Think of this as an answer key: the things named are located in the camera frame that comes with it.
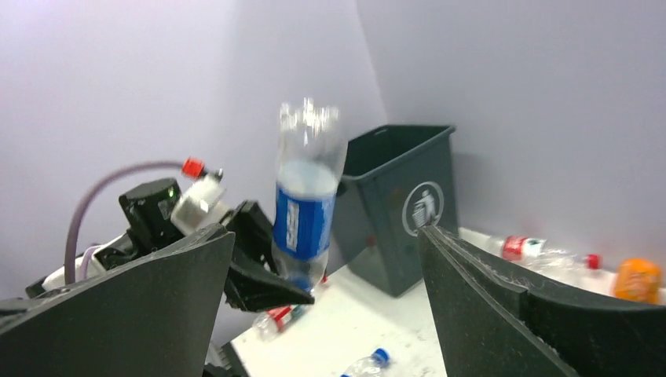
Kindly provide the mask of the small Pepsi bottle blue cap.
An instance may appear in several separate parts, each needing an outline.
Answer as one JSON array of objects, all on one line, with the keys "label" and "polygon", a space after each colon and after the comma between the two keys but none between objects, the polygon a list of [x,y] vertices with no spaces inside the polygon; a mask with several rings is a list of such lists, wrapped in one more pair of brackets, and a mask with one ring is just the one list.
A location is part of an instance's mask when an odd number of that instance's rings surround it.
[{"label": "small Pepsi bottle blue cap", "polygon": [[369,356],[353,362],[341,377],[382,377],[390,362],[390,355],[383,348],[378,348]]}]

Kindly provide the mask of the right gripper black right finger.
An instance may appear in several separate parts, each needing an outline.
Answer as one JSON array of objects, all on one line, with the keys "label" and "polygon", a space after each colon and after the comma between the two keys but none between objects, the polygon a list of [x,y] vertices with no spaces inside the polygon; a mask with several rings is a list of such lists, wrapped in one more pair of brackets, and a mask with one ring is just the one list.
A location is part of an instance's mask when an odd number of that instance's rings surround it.
[{"label": "right gripper black right finger", "polygon": [[560,283],[435,225],[418,245],[448,375],[664,375],[663,306]]}]

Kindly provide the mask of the large Pepsi bottle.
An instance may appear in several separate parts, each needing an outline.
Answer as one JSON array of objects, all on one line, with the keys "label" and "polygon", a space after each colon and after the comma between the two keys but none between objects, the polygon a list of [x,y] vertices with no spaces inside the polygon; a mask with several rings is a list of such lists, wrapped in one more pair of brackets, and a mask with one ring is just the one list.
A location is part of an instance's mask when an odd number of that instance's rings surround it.
[{"label": "large Pepsi bottle", "polygon": [[325,275],[348,140],[339,109],[283,103],[279,112],[272,253],[278,273],[305,291]]}]

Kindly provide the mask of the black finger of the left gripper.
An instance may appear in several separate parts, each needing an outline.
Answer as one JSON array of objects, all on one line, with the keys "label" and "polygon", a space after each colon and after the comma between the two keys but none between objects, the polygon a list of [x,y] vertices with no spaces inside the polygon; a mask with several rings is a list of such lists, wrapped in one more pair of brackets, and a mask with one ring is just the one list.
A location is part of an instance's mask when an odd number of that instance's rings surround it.
[{"label": "black finger of the left gripper", "polygon": [[236,234],[236,246],[249,259],[272,273],[277,272],[272,256],[273,225],[256,200],[244,200],[228,210],[221,224]]},{"label": "black finger of the left gripper", "polygon": [[231,261],[224,294],[228,306],[248,313],[315,302],[308,291],[247,259]]}]

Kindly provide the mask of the red cap clear bottle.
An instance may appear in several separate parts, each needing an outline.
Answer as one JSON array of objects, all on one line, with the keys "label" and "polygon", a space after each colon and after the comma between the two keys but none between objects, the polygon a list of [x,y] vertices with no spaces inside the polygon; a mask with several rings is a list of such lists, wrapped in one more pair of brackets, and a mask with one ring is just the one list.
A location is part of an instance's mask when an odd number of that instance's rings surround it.
[{"label": "red cap clear bottle", "polygon": [[283,306],[261,313],[253,323],[253,329],[260,340],[269,342],[282,334],[294,321],[309,309],[307,305]]}]

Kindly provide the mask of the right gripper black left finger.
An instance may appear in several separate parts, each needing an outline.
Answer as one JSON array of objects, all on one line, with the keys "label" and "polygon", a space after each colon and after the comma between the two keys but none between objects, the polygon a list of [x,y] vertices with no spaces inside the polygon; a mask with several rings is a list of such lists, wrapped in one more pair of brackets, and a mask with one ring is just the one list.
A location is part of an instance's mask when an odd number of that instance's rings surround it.
[{"label": "right gripper black left finger", "polygon": [[234,241],[210,225],[103,275],[2,301],[2,375],[202,375]]}]

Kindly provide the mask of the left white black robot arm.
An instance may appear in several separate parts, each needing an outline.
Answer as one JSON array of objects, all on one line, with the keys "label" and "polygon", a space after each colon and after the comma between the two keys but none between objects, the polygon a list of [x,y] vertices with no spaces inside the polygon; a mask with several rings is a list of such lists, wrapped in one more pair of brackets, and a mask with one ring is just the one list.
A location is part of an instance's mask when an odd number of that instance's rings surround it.
[{"label": "left white black robot arm", "polygon": [[[174,178],[161,178],[140,184],[119,197],[128,228],[107,243],[93,245],[73,259],[73,274],[67,278],[60,268],[26,289],[29,298],[103,275],[115,268],[168,247],[184,238],[170,220],[178,200],[183,198]],[[231,262],[226,274],[226,303],[244,312],[261,312],[282,306],[310,305],[313,295],[304,287],[276,273],[270,254],[272,226],[255,200],[244,200],[233,209],[218,206],[214,220],[235,236]]]}]

